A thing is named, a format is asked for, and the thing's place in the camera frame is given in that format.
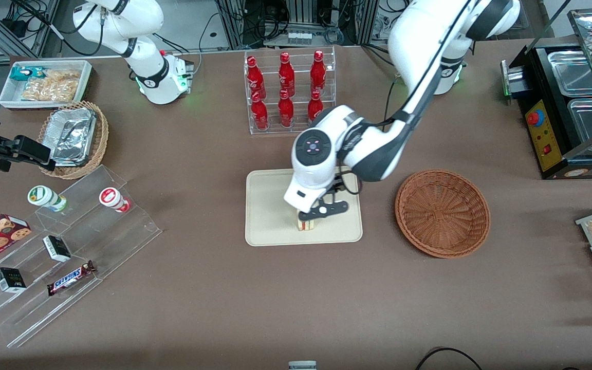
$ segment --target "yellow control panel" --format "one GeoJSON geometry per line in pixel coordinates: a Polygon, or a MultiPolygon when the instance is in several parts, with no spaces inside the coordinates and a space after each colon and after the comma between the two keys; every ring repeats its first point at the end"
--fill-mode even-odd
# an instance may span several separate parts
{"type": "Polygon", "coordinates": [[[524,115],[529,127],[529,135],[536,150],[538,162],[543,171],[547,171],[561,162],[561,150],[547,119],[547,111],[543,101],[539,101],[524,115]]]}

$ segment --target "coca-cola bottle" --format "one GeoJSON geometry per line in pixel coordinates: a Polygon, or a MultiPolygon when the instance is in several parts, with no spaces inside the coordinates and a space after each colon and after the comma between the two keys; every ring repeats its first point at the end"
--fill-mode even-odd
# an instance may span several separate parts
{"type": "Polygon", "coordinates": [[[253,96],[254,92],[258,92],[259,98],[265,99],[264,76],[262,75],[262,71],[257,67],[257,59],[251,55],[246,58],[246,63],[248,63],[248,76],[246,78],[251,88],[251,96],[253,96]]]}
{"type": "Polygon", "coordinates": [[[326,87],[326,65],[324,65],[324,52],[314,52],[314,63],[310,70],[310,89],[312,91],[324,91],[326,87]]]}
{"type": "Polygon", "coordinates": [[[253,112],[255,126],[259,131],[266,131],[268,129],[268,112],[266,112],[266,106],[259,96],[259,91],[254,92],[251,99],[253,100],[251,111],[253,112]]]}
{"type": "Polygon", "coordinates": [[[282,127],[292,127],[294,123],[294,103],[291,102],[287,89],[280,90],[280,102],[277,104],[277,109],[280,112],[282,127]]]}
{"type": "Polygon", "coordinates": [[[296,80],[294,76],[294,67],[289,61],[289,53],[280,53],[280,70],[277,71],[280,76],[280,88],[287,89],[289,96],[296,94],[296,80]]]}
{"type": "Polygon", "coordinates": [[[310,103],[307,104],[307,121],[310,126],[312,126],[312,121],[315,120],[317,115],[324,110],[324,103],[321,102],[320,98],[321,93],[319,90],[315,89],[315,91],[312,91],[312,99],[310,99],[310,103]]]}

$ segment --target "wicker basket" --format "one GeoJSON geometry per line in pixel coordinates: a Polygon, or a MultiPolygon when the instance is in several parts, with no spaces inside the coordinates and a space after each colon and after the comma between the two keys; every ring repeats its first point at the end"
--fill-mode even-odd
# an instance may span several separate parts
{"type": "Polygon", "coordinates": [[[397,193],[395,213],[408,240],[440,258],[474,252],[490,229],[490,211],[479,189],[445,170],[421,171],[405,180],[397,193]]]}
{"type": "MultiPolygon", "coordinates": [[[[94,136],[92,137],[88,162],[81,167],[56,167],[54,171],[51,172],[45,169],[40,169],[45,175],[63,178],[64,180],[75,180],[88,175],[102,162],[102,158],[106,152],[106,141],[108,140],[108,123],[106,122],[106,117],[104,117],[102,111],[95,104],[89,103],[88,101],[80,101],[78,103],[66,105],[65,107],[59,108],[59,110],[72,110],[78,108],[91,108],[97,114],[96,128],[94,136]]],[[[49,124],[49,117],[47,117],[45,124],[43,124],[43,127],[40,129],[40,134],[38,135],[38,142],[40,143],[42,143],[43,138],[45,137],[47,124],[49,124]]]]}

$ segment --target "beige tray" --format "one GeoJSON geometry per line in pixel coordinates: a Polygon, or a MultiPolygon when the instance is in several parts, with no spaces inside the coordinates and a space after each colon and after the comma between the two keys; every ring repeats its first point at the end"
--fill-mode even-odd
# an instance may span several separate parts
{"type": "MultiPolygon", "coordinates": [[[[298,231],[296,209],[282,197],[293,170],[253,171],[246,178],[246,241],[254,247],[293,244],[352,243],[362,237],[360,199],[348,192],[336,194],[336,200],[348,202],[348,211],[319,218],[314,230],[298,231]]],[[[345,175],[348,187],[355,191],[355,175],[345,175]]]]}

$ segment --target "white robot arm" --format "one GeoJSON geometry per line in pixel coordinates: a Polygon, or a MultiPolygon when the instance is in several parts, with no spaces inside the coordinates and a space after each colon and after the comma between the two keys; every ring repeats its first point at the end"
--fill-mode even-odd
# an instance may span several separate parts
{"type": "Polygon", "coordinates": [[[75,27],[83,23],[79,33],[85,39],[101,42],[125,58],[151,102],[171,103],[190,91],[193,64],[162,55],[146,36],[164,23],[164,13],[155,0],[92,0],[75,8],[72,21],[75,27]]]}
{"type": "Polygon", "coordinates": [[[344,202],[324,203],[339,190],[336,163],[360,180],[381,181],[401,152],[434,94],[453,85],[472,40],[508,30],[520,14],[519,0],[415,0],[390,33],[390,57],[408,88],[404,105],[388,120],[373,124],[341,105],[321,112],[291,149],[294,174],[284,199],[301,211],[300,220],[345,211],[344,202]],[[383,133],[378,127],[390,124],[383,133]]]}

